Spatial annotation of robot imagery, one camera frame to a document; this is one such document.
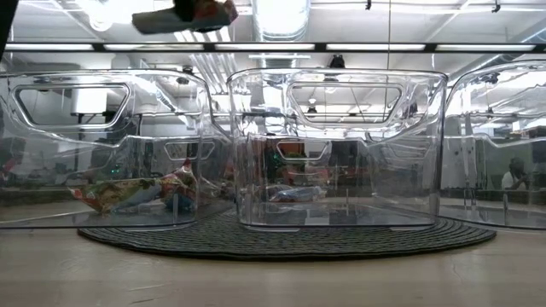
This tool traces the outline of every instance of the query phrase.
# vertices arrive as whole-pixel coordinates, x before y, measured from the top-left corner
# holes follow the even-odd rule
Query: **round woven rug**
[[[439,252],[491,240],[496,232],[440,218],[428,229],[302,228],[264,232],[242,227],[233,211],[166,231],[79,229],[92,240],[139,252],[232,260],[341,260]]]

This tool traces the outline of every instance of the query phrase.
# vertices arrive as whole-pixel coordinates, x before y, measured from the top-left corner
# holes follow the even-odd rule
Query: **light fixture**
[[[251,60],[309,60],[310,55],[249,55]]]
[[[216,43],[218,41],[218,36],[216,35],[216,31],[215,32],[209,32],[206,34],[208,36],[208,40],[213,42],[213,43]]]
[[[220,29],[219,32],[223,42],[231,42],[231,37],[229,36],[228,28],[226,26]]]
[[[111,51],[134,51],[134,50],[153,50],[153,51],[173,51],[173,50],[203,50],[203,45],[199,43],[161,43],[161,44],[137,44],[137,43],[107,43],[104,45],[106,50]]]
[[[315,111],[317,110],[317,108],[314,106],[309,107],[309,109],[311,108],[315,109]],[[310,111],[308,111],[308,113],[314,113],[314,114],[317,114],[317,116],[327,117],[327,118],[355,118],[355,117],[361,118],[361,116],[357,116],[357,114],[359,113],[318,113],[318,112],[310,112]]]
[[[425,44],[422,43],[329,43],[326,45],[326,50],[415,50],[420,51],[425,49]]]
[[[504,128],[506,127],[505,124],[499,124],[499,123],[485,123],[483,125],[480,125],[479,128],[482,129],[498,129],[498,128]]]
[[[197,42],[199,43],[205,42],[205,37],[203,36],[203,34],[199,32],[194,32],[194,37],[195,37],[195,40],[197,40]]]
[[[217,50],[314,50],[313,43],[218,43]]]
[[[191,43],[191,42],[194,42],[195,39],[194,39],[194,36],[191,34],[190,31],[186,30],[186,31],[182,31],[182,36],[186,39],[187,42]]]
[[[458,9],[429,9],[424,8],[422,5],[415,4],[399,4],[396,6],[389,6],[388,3],[374,3],[372,8],[374,11],[378,12],[388,12],[398,14],[478,14],[478,13],[490,13],[491,7],[487,4],[486,8],[476,8],[476,9],[466,9],[470,2],[465,2]],[[312,9],[325,9],[325,10],[364,10],[366,9],[366,2],[327,2],[327,3],[313,3],[311,6]],[[544,9],[535,9],[535,8],[511,8],[511,7],[502,7],[504,12],[544,12]]]
[[[531,51],[534,44],[440,44],[438,51]]]
[[[6,43],[6,51],[93,51],[90,43]]]

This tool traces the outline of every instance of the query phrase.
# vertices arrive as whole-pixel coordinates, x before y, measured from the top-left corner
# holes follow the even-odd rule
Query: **plastic storage container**
[[[446,77],[254,69],[229,79],[249,226],[423,226],[438,213]]]
[[[546,61],[463,76],[445,118],[440,214],[546,228]]]
[[[230,140],[199,78],[0,78],[0,228],[165,227],[233,204]]]

